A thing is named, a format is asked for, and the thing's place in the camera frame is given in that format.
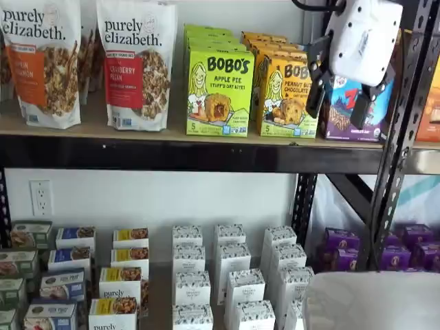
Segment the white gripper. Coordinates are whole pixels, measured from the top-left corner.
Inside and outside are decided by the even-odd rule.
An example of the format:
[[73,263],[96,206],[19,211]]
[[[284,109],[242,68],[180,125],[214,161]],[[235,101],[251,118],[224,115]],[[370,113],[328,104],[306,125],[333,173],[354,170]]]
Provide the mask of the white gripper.
[[331,15],[327,35],[307,45],[311,87],[306,110],[318,117],[325,83],[341,76],[362,84],[350,122],[363,128],[369,109],[395,77],[389,65],[397,39],[403,6],[394,1],[338,1],[341,11]]

